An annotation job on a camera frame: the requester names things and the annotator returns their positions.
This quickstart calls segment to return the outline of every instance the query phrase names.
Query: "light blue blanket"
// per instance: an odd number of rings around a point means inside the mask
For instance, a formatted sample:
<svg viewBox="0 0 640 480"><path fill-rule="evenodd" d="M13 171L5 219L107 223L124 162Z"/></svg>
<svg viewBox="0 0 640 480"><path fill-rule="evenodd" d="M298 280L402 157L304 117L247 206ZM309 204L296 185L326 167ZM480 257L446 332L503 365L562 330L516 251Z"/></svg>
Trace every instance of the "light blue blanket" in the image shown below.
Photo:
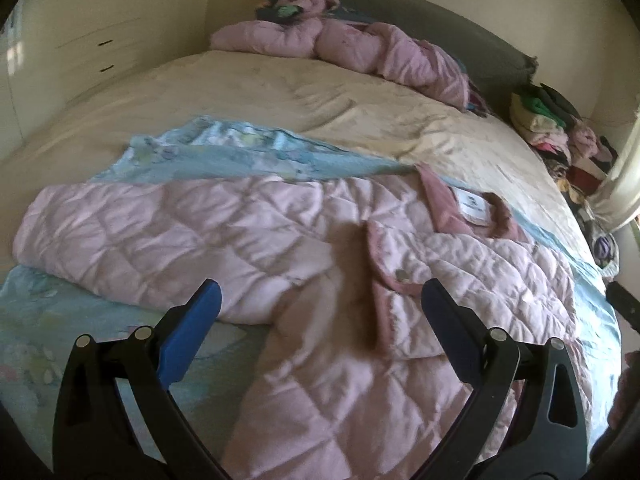
<svg viewBox="0 0 640 480"><path fill-rule="evenodd" d="M201 117L156 138L133 137L123 157L93 181L158 183L273 173L309 180L405 171L411 168L285 130ZM620 332L613 309L593 285L598 279L594 267L575 260L553 235L515 214L537 241L563 252L574 268L578 320L594 385L593 444L606 428L620 373ZM0 290L0 401L47 463L60 377L76 337L91 333L97 340L122 338L160 317L155 311L102 300L27 267L12 270ZM222 454L230 436L267 334L267 327L217 323L185 379L171 388L215 456ZM122 384L121 391L143 449L159 457L130 389Z"/></svg>

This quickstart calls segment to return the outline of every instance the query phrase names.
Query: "metal screw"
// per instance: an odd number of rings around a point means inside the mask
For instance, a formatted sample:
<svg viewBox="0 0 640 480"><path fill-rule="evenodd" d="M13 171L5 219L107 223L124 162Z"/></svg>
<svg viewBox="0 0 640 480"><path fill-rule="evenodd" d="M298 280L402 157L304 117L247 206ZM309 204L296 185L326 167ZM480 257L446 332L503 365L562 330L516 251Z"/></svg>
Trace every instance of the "metal screw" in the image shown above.
<svg viewBox="0 0 640 480"><path fill-rule="evenodd" d="M564 341L558 339L557 337L551 338L551 346L556 350L562 350L564 348Z"/></svg>
<svg viewBox="0 0 640 480"><path fill-rule="evenodd" d="M91 338L89 336L81 335L78 339L76 339L76 346L78 348L84 348L91 342Z"/></svg>
<svg viewBox="0 0 640 480"><path fill-rule="evenodd" d="M153 330L151 330L151 327L141 326L139 329L135 331L134 335L136 336L136 339L139 339L140 341L144 341L146 339L149 339L152 333L153 333Z"/></svg>
<svg viewBox="0 0 640 480"><path fill-rule="evenodd" d="M495 341L507 341L507 333L501 328L492 328L489 335Z"/></svg>

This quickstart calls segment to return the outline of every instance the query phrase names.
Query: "pink comforter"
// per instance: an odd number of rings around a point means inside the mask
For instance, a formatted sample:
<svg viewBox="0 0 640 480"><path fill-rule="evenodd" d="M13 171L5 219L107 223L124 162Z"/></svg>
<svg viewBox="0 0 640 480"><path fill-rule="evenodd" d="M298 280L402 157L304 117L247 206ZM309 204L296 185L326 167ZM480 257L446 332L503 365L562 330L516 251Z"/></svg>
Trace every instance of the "pink comforter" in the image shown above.
<svg viewBox="0 0 640 480"><path fill-rule="evenodd" d="M562 338L590 416L568 263L531 243L497 196L483 197L491 221L480 228L425 166L300 184L53 186L14 248L22 264L162 309L214 278L222 320L273 325L223 459L236 480L406 480L469 394L418 309L430 278L488 326L529 342Z"/></svg>
<svg viewBox="0 0 640 480"><path fill-rule="evenodd" d="M466 110L469 83L458 63L440 47L412 40L400 28L373 23L364 30L339 20L312 17L294 25L241 22L211 36L213 50L279 57L319 57L343 68L380 75L427 97Z"/></svg>

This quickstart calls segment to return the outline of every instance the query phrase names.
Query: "headboard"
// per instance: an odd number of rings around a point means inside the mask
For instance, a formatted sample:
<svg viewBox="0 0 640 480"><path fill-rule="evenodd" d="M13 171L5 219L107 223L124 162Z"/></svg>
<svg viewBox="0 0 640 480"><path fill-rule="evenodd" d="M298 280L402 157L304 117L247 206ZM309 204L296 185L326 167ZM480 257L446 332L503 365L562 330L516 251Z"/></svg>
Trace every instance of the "headboard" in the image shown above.
<svg viewBox="0 0 640 480"><path fill-rule="evenodd" d="M379 22L393 23L413 38L442 47L465 65L489 105L507 121L511 93L529 82L538 66L534 58L477 23L425 0L340 2Z"/></svg>

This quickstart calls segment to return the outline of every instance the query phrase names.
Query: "white curtain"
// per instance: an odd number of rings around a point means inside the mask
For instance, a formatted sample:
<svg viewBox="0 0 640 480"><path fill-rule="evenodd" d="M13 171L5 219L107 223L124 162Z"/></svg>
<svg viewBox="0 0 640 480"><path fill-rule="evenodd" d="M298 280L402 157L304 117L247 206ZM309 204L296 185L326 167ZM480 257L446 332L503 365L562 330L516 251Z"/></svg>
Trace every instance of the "white curtain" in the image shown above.
<svg viewBox="0 0 640 480"><path fill-rule="evenodd" d="M608 232L620 229L640 213L640 120L624 150L589 204Z"/></svg>

